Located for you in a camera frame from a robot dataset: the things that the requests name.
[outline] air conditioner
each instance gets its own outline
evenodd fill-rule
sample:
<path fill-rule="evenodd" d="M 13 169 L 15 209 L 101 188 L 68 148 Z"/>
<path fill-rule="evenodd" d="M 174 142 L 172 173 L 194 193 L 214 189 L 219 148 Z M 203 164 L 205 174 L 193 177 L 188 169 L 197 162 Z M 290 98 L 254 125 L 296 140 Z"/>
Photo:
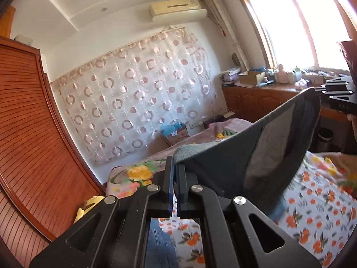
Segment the air conditioner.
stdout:
<path fill-rule="evenodd" d="M 202 9 L 198 0 L 166 0 L 152 3 L 152 20 L 157 24 L 178 24 L 203 19 L 207 10 Z"/>

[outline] white sheet with orange print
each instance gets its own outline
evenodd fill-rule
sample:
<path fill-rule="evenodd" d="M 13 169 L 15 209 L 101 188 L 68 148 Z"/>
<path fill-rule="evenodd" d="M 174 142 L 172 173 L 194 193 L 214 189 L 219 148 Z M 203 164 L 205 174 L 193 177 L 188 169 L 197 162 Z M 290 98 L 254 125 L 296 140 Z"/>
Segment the white sheet with orange print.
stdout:
<path fill-rule="evenodd" d="M 357 224 L 357 201 L 332 181 L 343 176 L 330 160 L 307 152 L 284 192 L 287 207 L 276 222 L 322 267 L 328 267 L 338 256 Z M 176 198 L 173 204 L 172 217 L 159 219 L 159 225 L 171 235 L 180 268 L 203 268 L 199 225 L 192 219 L 178 218 Z"/>

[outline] bed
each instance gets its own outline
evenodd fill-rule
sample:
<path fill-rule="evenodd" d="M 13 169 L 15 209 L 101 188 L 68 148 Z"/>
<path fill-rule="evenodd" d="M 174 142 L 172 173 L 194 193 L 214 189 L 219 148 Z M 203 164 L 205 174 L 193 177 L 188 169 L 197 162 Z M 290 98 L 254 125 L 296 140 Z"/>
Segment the bed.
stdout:
<path fill-rule="evenodd" d="M 240 119 L 213 123 L 205 131 L 143 161 L 114 168 L 106 193 L 118 198 L 131 196 L 138 188 L 150 184 L 154 173 L 164 170 L 166 157 L 172 156 L 179 146 L 211 142 L 217 140 L 217 134 L 239 133 L 250 125 Z M 353 170 L 356 163 L 356 156 L 307 151 L 284 191 L 278 214 L 270 215 L 281 229 L 314 255 L 322 267 L 328 267 L 337 258 L 357 224 L 357 201 L 351 195 L 357 181 Z M 172 217 L 158 219 L 158 224 L 163 233 L 170 235 L 178 267 L 204 267 L 199 225 L 192 219 L 177 217 L 175 198 L 173 206 Z"/>

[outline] trash can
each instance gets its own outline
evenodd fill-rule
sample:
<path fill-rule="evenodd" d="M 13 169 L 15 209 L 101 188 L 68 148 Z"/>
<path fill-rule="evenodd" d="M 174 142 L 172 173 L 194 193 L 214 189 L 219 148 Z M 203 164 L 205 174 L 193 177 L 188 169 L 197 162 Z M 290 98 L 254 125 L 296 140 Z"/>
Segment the trash can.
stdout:
<path fill-rule="evenodd" d="M 330 151 L 332 140 L 333 140 L 333 131 L 327 128 L 320 128 L 317 132 L 316 152 Z"/>

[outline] silver screw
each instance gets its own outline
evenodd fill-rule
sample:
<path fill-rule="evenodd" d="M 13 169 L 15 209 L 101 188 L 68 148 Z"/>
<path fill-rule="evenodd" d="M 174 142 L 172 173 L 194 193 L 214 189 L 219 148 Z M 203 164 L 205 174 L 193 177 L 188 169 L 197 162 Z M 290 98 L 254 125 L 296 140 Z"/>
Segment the silver screw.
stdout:
<path fill-rule="evenodd" d="M 150 184 L 147 186 L 147 190 L 148 191 L 157 191 L 158 190 L 158 186 L 156 184 Z"/>
<path fill-rule="evenodd" d="M 203 187 L 199 184 L 194 184 L 193 186 L 191 186 L 192 191 L 194 192 L 200 192 L 203 191 Z"/>
<path fill-rule="evenodd" d="M 104 199 L 104 202 L 106 204 L 113 204 L 113 203 L 115 203 L 115 201 L 116 201 L 116 198 L 113 195 L 110 195 Z"/>
<path fill-rule="evenodd" d="M 244 197 L 241 197 L 240 195 L 235 197 L 233 200 L 236 204 L 239 205 L 245 204 L 247 202 L 247 200 Z"/>

